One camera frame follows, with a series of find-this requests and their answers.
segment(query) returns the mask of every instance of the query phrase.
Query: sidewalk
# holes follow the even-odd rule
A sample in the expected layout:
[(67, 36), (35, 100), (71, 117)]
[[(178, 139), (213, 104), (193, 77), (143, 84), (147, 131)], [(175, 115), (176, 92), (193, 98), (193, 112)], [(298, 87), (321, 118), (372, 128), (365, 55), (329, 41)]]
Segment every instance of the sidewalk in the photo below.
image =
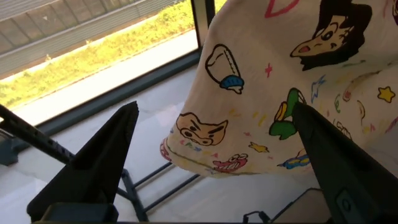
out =
[(197, 47), (196, 33), (192, 30), (13, 112), (35, 126)]

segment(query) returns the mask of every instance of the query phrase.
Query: black cartoon hair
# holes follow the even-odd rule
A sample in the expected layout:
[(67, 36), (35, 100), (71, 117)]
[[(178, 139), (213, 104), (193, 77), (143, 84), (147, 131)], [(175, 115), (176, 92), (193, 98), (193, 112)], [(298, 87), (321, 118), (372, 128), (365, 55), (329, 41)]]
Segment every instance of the black cartoon hair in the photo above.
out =
[(312, 39), (325, 29), (333, 16), (346, 16), (346, 20), (339, 28), (354, 27), (344, 39), (339, 49), (312, 56), (300, 56), (303, 71), (311, 68), (335, 65), (347, 61), (358, 53), (358, 49), (365, 43), (363, 32), (367, 28), (371, 17), (372, 8), (365, 4), (353, 4), (352, 0), (322, 0), (320, 4), (319, 20)]

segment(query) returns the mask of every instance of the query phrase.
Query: red cartoon drawing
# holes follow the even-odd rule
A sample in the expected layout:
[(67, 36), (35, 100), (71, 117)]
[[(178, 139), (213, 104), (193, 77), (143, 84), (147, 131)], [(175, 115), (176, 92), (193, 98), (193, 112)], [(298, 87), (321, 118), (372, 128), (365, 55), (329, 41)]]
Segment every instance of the red cartoon drawing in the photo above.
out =
[(169, 157), (169, 152), (167, 152), (166, 147), (165, 147), (165, 142), (167, 141), (167, 138), (165, 138), (162, 141), (162, 144), (160, 144), (160, 154), (163, 156), (163, 158), (165, 158), (168, 161), (172, 161)]
[(246, 165), (248, 162), (248, 155), (245, 153), (235, 154), (231, 158), (229, 158), (225, 162), (221, 161), (213, 161), (213, 164), (216, 165), (213, 169), (218, 172), (230, 173), (238, 170), (239, 168)]

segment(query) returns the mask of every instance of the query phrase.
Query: drying rack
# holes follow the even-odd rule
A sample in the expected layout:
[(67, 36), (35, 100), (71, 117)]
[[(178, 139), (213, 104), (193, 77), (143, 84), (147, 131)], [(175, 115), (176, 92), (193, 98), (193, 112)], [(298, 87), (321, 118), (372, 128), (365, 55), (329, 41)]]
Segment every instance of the drying rack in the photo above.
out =
[[(3, 105), (0, 105), (0, 118), (3, 119), (3, 121), (0, 121), (0, 133), (2, 133), (3, 136), (17, 137), (64, 164), (68, 164), (75, 157), (72, 152), (61, 146), (57, 141), (54, 141), (44, 133), (40, 132), (37, 128), (18, 117)], [(179, 190), (199, 177), (198, 174), (191, 176), (186, 181), (167, 192), (165, 195), (159, 197), (150, 205), (144, 207), (141, 199), (138, 196), (137, 188), (171, 165), (171, 162), (162, 165), (136, 183), (132, 181), (129, 171), (127, 169), (123, 169), (121, 179), (126, 187), (126, 190), (118, 188), (117, 194), (131, 202), (137, 219), (140, 222), (148, 222), (149, 219), (147, 212), (149, 210), (153, 209), (155, 206), (168, 199), (170, 196), (177, 193)]]

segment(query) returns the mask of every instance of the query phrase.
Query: yellow fish drawing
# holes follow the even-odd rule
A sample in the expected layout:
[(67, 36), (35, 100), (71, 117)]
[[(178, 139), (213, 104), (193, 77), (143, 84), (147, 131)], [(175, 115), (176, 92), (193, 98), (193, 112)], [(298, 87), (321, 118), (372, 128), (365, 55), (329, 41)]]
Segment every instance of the yellow fish drawing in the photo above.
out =
[(250, 142), (249, 147), (256, 150), (257, 152), (269, 152), (266, 146), (260, 146), (254, 142)]

